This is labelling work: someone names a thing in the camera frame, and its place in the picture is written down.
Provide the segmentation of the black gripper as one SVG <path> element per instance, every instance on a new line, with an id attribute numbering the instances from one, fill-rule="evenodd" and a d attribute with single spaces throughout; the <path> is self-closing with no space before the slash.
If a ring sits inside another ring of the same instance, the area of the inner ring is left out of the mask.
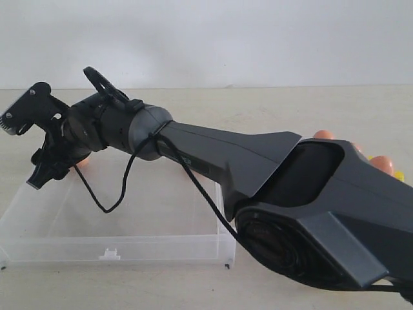
<path id="1" fill-rule="evenodd" d="M 73 135 L 68 124 L 56 126 L 46 131 L 42 147 L 32 155 L 35 168 L 26 183 L 39 190 L 51 180 L 60 181 L 89 155 L 90 149 Z"/>

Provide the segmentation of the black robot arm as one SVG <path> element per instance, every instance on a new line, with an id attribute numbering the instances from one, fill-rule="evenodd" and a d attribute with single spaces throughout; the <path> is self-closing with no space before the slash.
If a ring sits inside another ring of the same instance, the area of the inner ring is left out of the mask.
<path id="1" fill-rule="evenodd" d="M 18 134 L 32 125 L 46 133 L 32 157 L 35 188 L 107 147 L 166 157 L 220 184 L 218 217 L 235 222 L 235 239 L 270 270 L 315 288 L 412 300 L 412 188 L 347 141 L 197 127 L 161 107 L 100 94 L 72 106 L 30 95 L 14 114 Z"/>

